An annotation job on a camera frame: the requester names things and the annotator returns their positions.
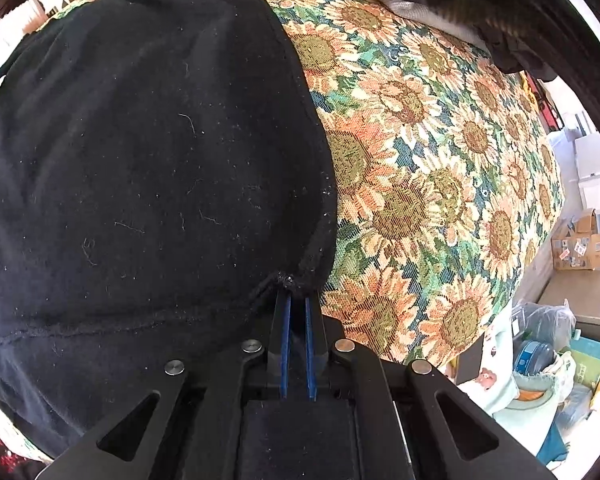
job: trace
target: triangular cutout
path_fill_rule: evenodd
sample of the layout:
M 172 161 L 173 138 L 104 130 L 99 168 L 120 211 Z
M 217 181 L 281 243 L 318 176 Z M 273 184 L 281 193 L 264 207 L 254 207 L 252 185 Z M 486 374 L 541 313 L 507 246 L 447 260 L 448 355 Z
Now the triangular cutout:
M 158 405 L 160 395 L 152 393 L 145 397 L 113 430 L 96 444 L 99 449 L 120 460 L 131 462 L 135 456 L 149 421 Z
M 436 400 L 462 459 L 473 460 L 498 447 L 498 439 L 446 393 L 437 394 Z

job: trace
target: metal screw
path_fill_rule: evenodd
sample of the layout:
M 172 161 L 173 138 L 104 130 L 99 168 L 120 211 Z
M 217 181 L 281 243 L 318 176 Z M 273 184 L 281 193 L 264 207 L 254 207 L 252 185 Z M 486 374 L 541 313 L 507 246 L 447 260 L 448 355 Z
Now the metal screw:
M 413 371 L 420 375 L 427 375 L 432 370 L 431 363 L 424 359 L 416 359 L 411 362 L 411 368 Z
M 167 375 L 179 375 L 184 371 L 184 363 L 174 359 L 164 365 L 164 371 Z
M 351 352 L 356 344 L 351 339 L 338 339 L 334 346 L 338 352 Z
M 247 341 L 242 342 L 242 351 L 247 352 L 247 354 L 255 354 L 259 352 L 262 348 L 262 343 L 257 339 L 247 339 Z

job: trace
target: sunflower print fabric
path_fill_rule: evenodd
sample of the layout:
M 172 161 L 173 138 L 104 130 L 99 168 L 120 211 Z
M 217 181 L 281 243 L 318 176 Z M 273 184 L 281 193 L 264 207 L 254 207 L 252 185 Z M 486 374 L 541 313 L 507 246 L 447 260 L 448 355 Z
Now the sunflower print fabric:
M 323 312 L 383 358 L 444 364 L 506 305 L 562 208 L 536 111 L 487 53 L 375 0 L 266 1 L 337 178 Z

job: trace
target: gray floor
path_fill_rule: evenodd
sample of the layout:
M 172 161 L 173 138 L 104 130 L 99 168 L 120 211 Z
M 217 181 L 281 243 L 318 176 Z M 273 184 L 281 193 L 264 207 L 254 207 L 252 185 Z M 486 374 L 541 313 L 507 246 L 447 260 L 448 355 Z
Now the gray floor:
M 549 141 L 554 148 L 555 160 L 560 167 L 560 176 L 562 177 L 562 185 L 564 187 L 565 200 L 560 216 L 561 218 L 570 218 L 582 211 L 574 143 L 562 132 L 550 134 Z M 531 265 L 525 270 L 520 285 L 513 295 L 513 304 L 516 304 L 519 300 L 527 300 L 534 303 L 538 301 L 542 290 L 553 272 L 551 239 L 549 237 L 538 249 L 538 254 L 536 254 Z

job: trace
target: clear plastic bag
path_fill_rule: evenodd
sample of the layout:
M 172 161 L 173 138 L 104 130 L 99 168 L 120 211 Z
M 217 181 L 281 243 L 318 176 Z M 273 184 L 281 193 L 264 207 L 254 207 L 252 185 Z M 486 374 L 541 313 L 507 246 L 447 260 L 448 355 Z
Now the clear plastic bag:
M 522 339 L 548 343 L 558 352 L 569 346 L 576 317 L 567 300 L 564 300 L 564 305 L 559 306 L 526 301 L 519 302 L 518 306 L 523 310 L 525 319 Z
M 593 392 L 583 384 L 574 384 L 573 390 L 564 401 L 562 411 L 555 417 L 560 436 L 566 440 L 573 428 L 589 415 Z

